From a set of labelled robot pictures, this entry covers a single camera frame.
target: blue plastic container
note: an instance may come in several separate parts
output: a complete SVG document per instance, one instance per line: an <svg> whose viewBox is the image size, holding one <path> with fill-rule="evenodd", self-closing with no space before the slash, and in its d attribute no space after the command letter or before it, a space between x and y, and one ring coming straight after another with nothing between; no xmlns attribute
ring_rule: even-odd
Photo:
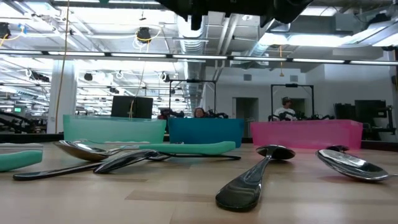
<svg viewBox="0 0 398 224"><path fill-rule="evenodd" d="M165 120L95 116L63 116L64 139L94 142L163 143Z"/></svg>
<svg viewBox="0 0 398 224"><path fill-rule="evenodd" d="M170 143L209 144L234 141L241 147L243 119L170 118Z"/></svg>

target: wooden table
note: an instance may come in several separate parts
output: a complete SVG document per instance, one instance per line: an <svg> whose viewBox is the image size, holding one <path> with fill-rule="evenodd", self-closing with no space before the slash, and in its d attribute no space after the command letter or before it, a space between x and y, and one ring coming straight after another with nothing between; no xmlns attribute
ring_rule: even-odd
<svg viewBox="0 0 398 224"><path fill-rule="evenodd" d="M355 182L331 170L314 150L297 149L289 162L269 164L262 200L248 213L218 208L215 194L262 157L245 144L230 153L240 161L169 159L141 162L114 174L91 171L30 182L11 179L16 172L59 169L81 164L51 144L44 161L0 173L0 223L398 223L398 179L383 184ZM398 173L398 154L353 152Z"/></svg>

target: pink plastic bin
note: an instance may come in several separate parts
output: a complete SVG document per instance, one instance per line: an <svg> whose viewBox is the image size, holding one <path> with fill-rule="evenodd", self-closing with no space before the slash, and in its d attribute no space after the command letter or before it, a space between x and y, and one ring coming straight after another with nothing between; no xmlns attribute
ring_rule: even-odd
<svg viewBox="0 0 398 224"><path fill-rule="evenodd" d="M253 122L255 146L277 144L302 149L324 149L331 145L361 148L362 123L351 120Z"/></svg>

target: computer screen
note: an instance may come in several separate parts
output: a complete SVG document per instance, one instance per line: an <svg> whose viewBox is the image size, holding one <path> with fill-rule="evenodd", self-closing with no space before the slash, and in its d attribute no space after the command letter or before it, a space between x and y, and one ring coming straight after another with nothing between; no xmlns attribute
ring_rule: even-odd
<svg viewBox="0 0 398 224"><path fill-rule="evenodd" d="M359 121L368 118L386 118L387 111L385 100L356 100L355 112Z"/></svg>
<svg viewBox="0 0 398 224"><path fill-rule="evenodd" d="M112 102L111 116L128 118L130 109L132 118L152 118L153 98L135 97L135 96L114 96Z"/></svg>

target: man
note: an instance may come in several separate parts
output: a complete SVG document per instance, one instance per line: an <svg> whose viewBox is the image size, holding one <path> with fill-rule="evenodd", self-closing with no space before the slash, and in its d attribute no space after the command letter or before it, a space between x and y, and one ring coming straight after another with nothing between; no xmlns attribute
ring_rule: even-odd
<svg viewBox="0 0 398 224"><path fill-rule="evenodd" d="M290 109L291 104L292 104L292 100L289 97L283 97L282 98L283 107L276 109L274 115L280 117L281 120L285 120L283 118L287 118L291 121L296 121L297 118L294 116L295 111ZM280 119L273 117L273 120L279 121Z"/></svg>

